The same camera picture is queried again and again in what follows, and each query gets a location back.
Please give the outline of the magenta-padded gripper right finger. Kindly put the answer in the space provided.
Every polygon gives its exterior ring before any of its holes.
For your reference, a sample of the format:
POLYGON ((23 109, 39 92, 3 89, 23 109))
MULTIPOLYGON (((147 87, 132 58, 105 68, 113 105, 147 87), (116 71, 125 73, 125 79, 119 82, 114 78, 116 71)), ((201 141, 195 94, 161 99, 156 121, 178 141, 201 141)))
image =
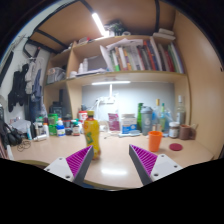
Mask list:
POLYGON ((138 146, 129 145, 129 156, 143 185, 164 178, 182 167, 165 154, 155 155, 138 146))

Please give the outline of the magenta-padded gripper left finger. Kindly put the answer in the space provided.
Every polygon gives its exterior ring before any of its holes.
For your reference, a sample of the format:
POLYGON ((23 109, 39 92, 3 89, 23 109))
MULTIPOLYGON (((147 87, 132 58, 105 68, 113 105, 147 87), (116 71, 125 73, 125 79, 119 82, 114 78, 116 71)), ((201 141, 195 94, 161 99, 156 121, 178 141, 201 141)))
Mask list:
POLYGON ((57 158, 45 171, 81 186, 93 156, 94 149, 88 146, 67 158, 57 158))

